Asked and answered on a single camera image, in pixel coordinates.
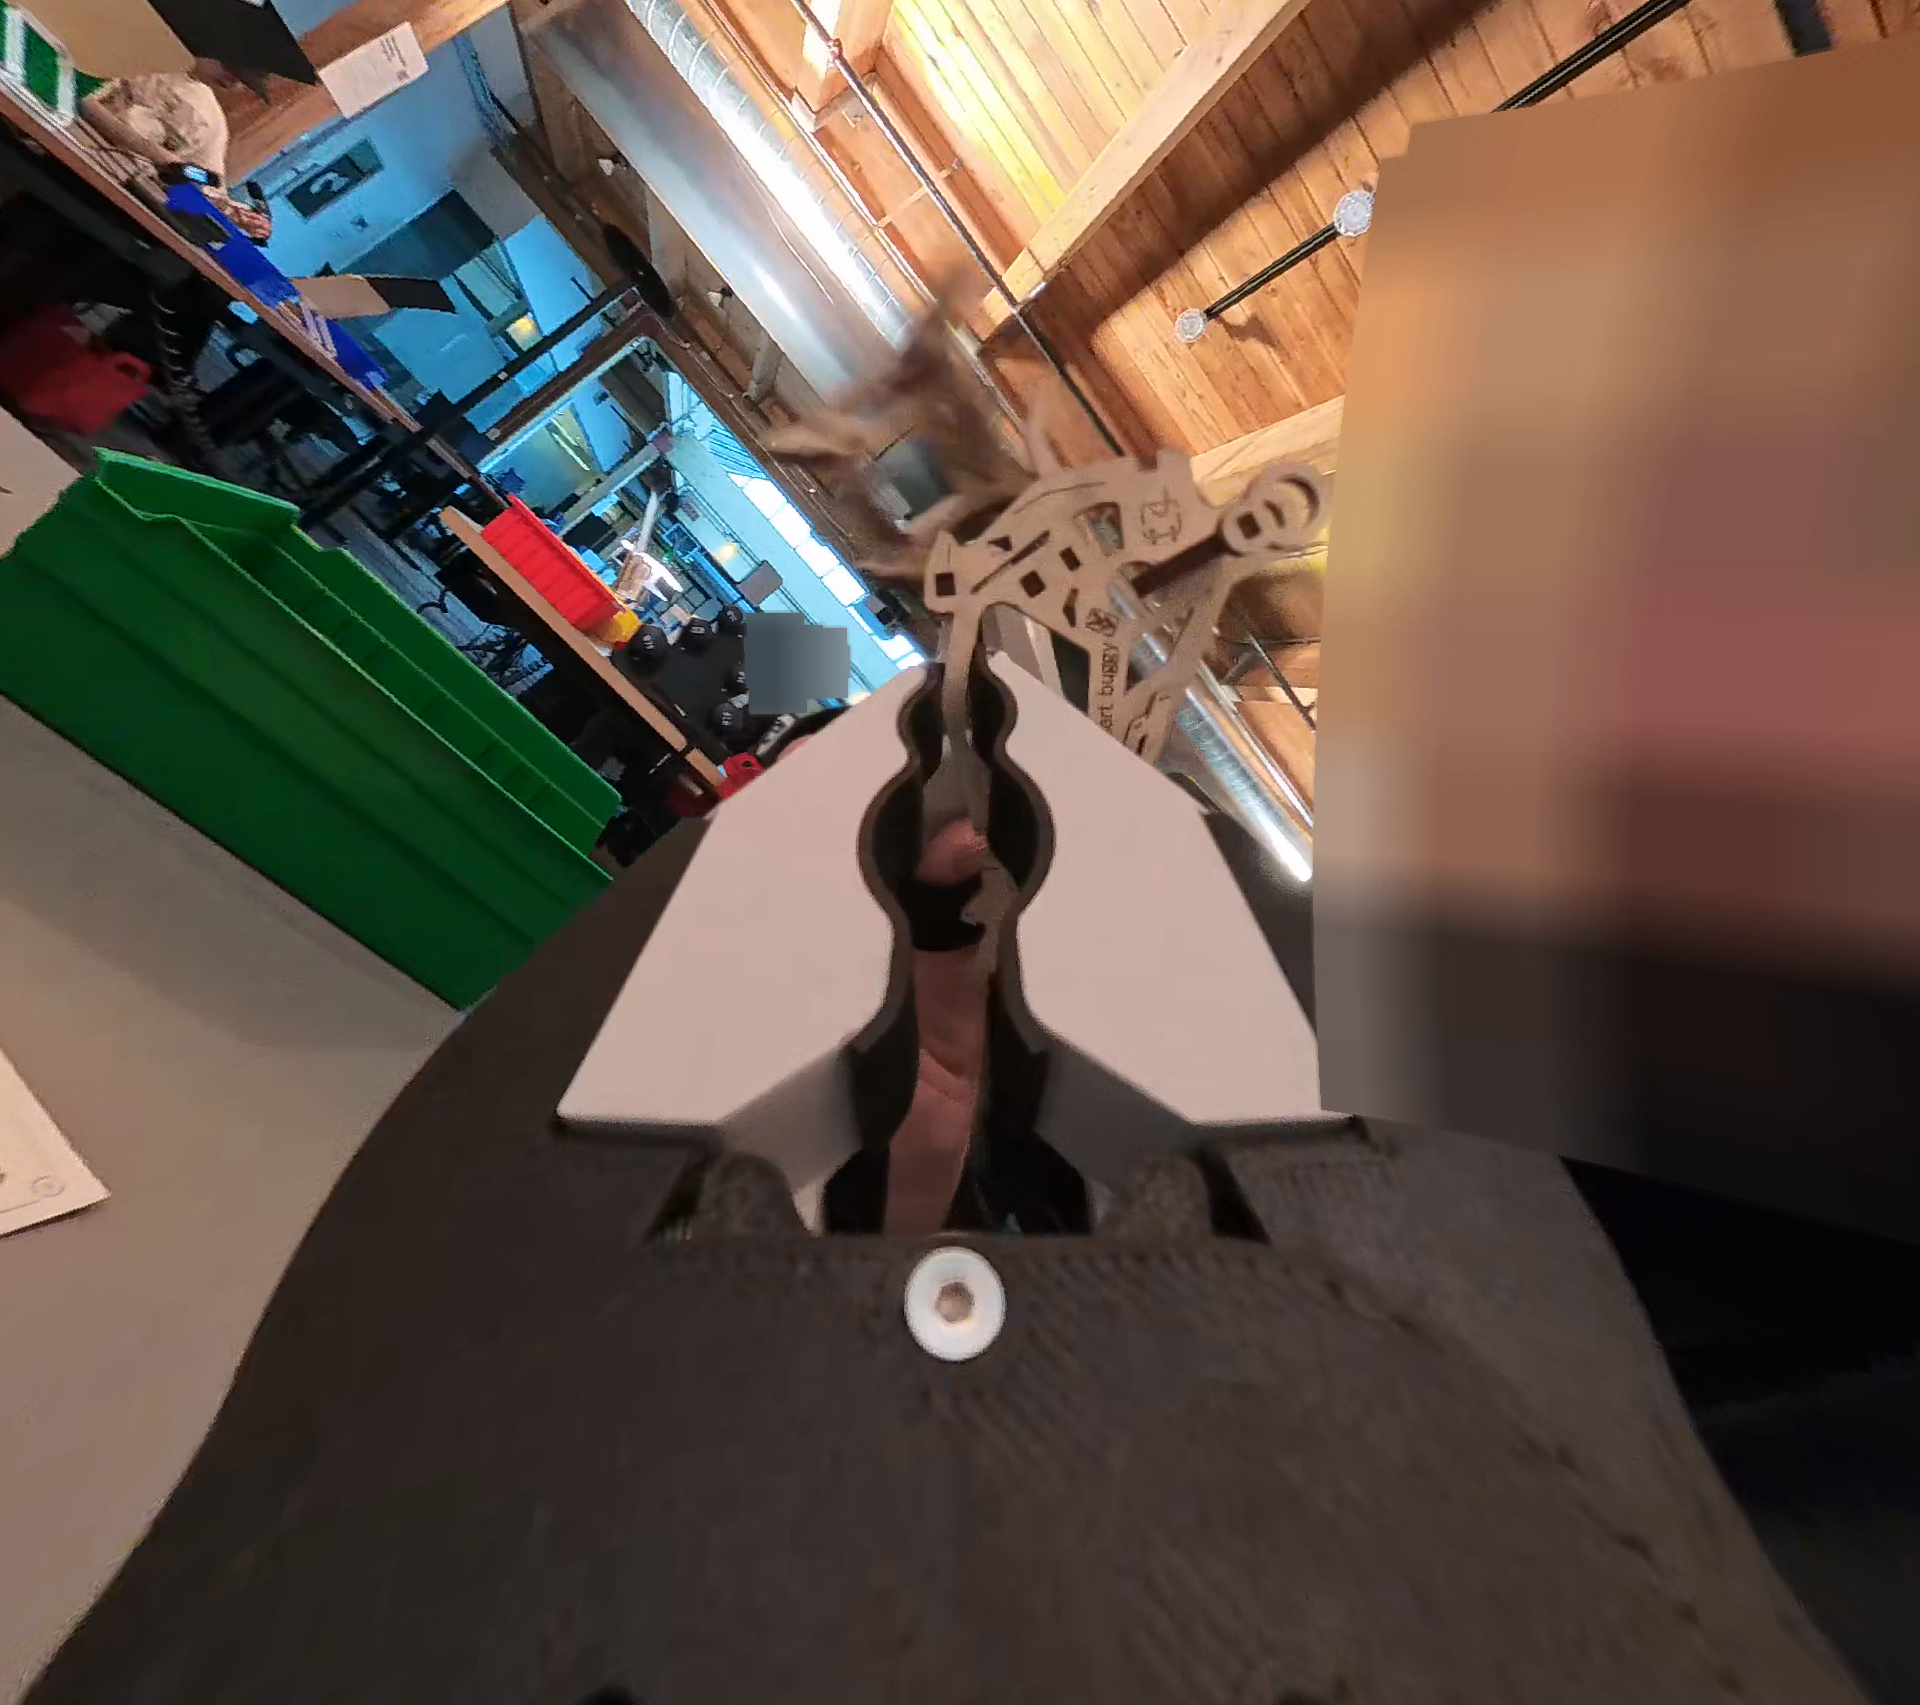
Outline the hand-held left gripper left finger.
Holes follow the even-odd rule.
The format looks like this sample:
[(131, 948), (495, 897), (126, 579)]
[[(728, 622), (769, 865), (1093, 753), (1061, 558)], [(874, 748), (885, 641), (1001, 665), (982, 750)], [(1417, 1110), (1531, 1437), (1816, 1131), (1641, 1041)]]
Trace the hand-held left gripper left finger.
[(888, 1141), (919, 1072), (901, 884), (942, 756), (937, 666), (910, 668), (695, 823), (637, 958), (558, 1096), (570, 1142), (781, 1172), (813, 1232)]

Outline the wooden workshop table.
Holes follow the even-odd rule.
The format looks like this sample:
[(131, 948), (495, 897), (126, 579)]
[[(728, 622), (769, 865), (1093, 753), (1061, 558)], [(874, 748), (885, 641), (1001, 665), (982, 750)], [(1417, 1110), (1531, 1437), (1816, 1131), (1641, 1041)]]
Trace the wooden workshop table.
[(444, 533), (454, 539), (492, 581), (495, 594), (507, 594), (507, 603), (515, 606), (509, 622), (541, 650), (541, 657), (554, 666), (560, 666), (560, 660), (567, 658), (569, 665), (564, 672), (570, 672), (577, 680), (591, 675), (607, 698), (625, 708), (672, 750), (690, 781), (697, 781), (709, 792), (720, 791), (722, 774), (718, 767), (690, 742), (684, 728), (663, 713), (643, 688), (613, 662), (604, 647), (578, 632), (517, 567), (503, 558), (484, 539), (481, 527), (453, 507), (440, 510), (438, 521)]

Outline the open instruction booklet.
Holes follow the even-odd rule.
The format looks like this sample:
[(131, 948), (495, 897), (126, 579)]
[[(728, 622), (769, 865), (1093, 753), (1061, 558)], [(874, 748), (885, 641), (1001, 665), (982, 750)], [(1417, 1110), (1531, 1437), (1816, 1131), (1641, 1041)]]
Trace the open instruction booklet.
[(108, 1186), (2, 1056), (2, 1237), (105, 1205)]

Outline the blue plastic box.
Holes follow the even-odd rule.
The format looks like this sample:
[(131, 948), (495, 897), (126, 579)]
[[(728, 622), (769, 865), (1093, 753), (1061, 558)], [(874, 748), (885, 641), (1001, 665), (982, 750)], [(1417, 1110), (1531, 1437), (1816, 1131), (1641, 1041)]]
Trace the blue plastic box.
[(170, 222), (207, 253), (237, 283), (250, 289), (282, 278), (269, 244), (274, 236), (273, 209), (256, 199), (235, 200), (228, 192), (181, 179), (166, 183), (161, 204)]

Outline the wooden buggy model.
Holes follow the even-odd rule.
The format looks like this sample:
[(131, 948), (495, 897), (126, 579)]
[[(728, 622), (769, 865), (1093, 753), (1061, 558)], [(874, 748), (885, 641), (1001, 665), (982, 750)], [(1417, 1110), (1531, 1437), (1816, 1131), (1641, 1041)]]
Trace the wooden buggy model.
[(1069, 657), (1069, 702), (1155, 765), (1236, 589), (1304, 553), (1331, 507), (1331, 484), (1299, 463), (1258, 471), (1224, 502), (1174, 450), (1062, 466), (1040, 402), (1021, 436), (1024, 449), (942, 310), (887, 364), (764, 433), (774, 458), (829, 496), (871, 579), (904, 589), (937, 626), (975, 841), (988, 835), (990, 747), (970, 698), (986, 683), (992, 615), (1039, 626)]

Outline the red plastic bin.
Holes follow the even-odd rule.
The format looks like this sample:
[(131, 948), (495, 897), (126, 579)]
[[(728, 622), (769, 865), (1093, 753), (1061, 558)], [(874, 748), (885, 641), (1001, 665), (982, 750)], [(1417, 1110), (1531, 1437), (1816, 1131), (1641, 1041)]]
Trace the red plastic bin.
[(609, 583), (518, 495), (483, 528), (483, 541), (582, 635), (609, 626), (625, 610)]

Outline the dark arrow sign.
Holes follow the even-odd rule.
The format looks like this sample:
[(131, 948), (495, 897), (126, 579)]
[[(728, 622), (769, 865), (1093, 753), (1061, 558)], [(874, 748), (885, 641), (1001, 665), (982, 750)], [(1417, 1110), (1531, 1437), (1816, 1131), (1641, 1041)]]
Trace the dark arrow sign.
[(282, 196), (302, 220), (315, 222), (382, 172), (379, 148), (370, 139), (363, 139), (311, 165), (284, 188)]

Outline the green white striped board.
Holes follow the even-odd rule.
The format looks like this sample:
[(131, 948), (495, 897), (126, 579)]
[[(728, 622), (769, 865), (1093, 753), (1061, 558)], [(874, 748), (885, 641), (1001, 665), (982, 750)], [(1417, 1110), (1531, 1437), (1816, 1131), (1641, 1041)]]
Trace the green white striped board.
[(2, 2), (2, 84), (48, 122), (71, 125), (81, 115), (85, 87), (68, 51), (10, 2)]

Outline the red crate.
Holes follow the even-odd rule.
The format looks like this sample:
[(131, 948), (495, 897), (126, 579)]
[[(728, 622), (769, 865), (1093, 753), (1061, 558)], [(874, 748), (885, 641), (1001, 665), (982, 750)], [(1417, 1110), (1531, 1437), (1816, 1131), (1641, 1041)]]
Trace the red crate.
[(107, 349), (68, 306), (2, 329), (2, 397), (26, 423), (98, 438), (154, 386), (153, 366)]

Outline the beige camouflage cap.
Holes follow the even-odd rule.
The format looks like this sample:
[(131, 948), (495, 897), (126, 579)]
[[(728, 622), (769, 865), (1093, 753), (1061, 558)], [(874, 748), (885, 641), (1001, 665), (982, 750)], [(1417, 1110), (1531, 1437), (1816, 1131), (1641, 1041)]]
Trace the beige camouflage cap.
[(191, 165), (228, 180), (228, 117), (213, 87), (185, 75), (108, 82), (79, 102), (81, 119), (116, 151), (153, 166)]

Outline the black dumbbell set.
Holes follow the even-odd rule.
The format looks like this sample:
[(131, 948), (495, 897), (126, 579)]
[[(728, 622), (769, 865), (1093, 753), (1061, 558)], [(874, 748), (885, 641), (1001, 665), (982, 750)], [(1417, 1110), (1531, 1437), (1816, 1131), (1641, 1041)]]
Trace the black dumbbell set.
[(722, 760), (742, 748), (751, 731), (747, 626), (748, 616), (737, 606), (688, 620), (676, 635), (643, 622), (611, 660), (680, 726), (690, 747)]

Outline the black ceiling rod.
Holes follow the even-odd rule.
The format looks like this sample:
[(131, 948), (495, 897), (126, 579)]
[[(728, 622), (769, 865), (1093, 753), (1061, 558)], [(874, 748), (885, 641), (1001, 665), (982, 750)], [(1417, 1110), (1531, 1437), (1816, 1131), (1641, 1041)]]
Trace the black ceiling rod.
[[(1633, 44), (1642, 40), (1655, 28), (1667, 24), (1670, 19), (1686, 12), (1696, 0), (1645, 0), (1630, 12), (1625, 12), (1620, 19), (1610, 23), (1598, 37), (1588, 44), (1580, 47), (1570, 56), (1553, 64), (1545, 75), (1531, 80), (1518, 89), (1509, 98), (1501, 101), (1497, 110), (1517, 110), (1532, 109), (1549, 98), (1564, 92), (1573, 87), (1574, 80), (1587, 77), (1596, 67), (1622, 56)], [(1303, 266), (1311, 259), (1318, 257), (1326, 249), (1347, 242), (1339, 239), (1326, 222), (1318, 230), (1311, 233), (1309, 239), (1300, 241), (1269, 265), (1265, 265), (1254, 274), (1246, 276), (1242, 283), (1222, 293), (1205, 306), (1213, 315), (1213, 326), (1221, 325), (1229, 313), (1236, 310), (1240, 304), (1257, 298), (1263, 291), (1274, 284), (1278, 278), (1284, 278), (1295, 269)]]

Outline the white paper notice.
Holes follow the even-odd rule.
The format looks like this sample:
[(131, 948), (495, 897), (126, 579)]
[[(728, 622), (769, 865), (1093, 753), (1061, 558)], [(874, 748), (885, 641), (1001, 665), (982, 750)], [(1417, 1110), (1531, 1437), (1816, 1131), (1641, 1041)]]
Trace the white paper notice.
[(426, 71), (429, 56), (421, 37), (410, 21), (402, 21), (325, 62), (317, 77), (338, 115), (355, 119), (421, 82)]

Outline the person's right hand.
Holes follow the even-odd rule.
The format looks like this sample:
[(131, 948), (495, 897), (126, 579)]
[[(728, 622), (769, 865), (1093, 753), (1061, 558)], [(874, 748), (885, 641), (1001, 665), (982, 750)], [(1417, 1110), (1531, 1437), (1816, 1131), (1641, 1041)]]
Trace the person's right hand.
[(887, 1153), (883, 1230), (928, 1237), (948, 1224), (973, 1153), (988, 1055), (988, 977), (970, 920), (988, 842), (942, 824), (907, 884), (919, 1020), (915, 1098)]

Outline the rectangular silver air duct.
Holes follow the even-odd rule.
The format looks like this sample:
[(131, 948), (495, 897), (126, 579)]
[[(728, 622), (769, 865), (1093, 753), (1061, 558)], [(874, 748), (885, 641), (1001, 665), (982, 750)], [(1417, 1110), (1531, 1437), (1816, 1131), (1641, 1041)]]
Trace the rectangular silver air duct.
[(621, 0), (564, 0), (522, 48), (578, 119), (569, 180), (628, 234), (672, 304), (647, 326), (684, 382), (784, 480), (815, 492), (820, 413), (885, 372), (926, 287), (781, 101), (695, 26), (650, 35)]

